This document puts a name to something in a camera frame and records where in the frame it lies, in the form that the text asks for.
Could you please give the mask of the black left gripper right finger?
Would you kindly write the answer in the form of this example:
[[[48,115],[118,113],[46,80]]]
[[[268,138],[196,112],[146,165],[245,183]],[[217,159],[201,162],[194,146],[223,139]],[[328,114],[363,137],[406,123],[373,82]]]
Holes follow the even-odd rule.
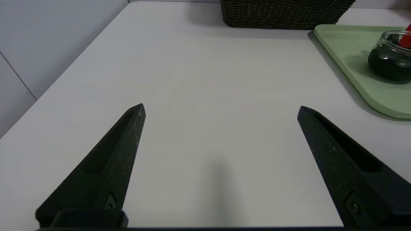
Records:
[[[410,228],[407,180],[316,110],[297,120],[345,228]]]

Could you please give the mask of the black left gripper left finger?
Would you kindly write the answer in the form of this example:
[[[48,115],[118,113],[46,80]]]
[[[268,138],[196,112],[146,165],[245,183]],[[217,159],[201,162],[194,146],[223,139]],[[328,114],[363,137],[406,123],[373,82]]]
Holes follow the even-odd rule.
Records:
[[[145,123],[128,109],[35,212],[41,229],[126,228],[122,208]]]

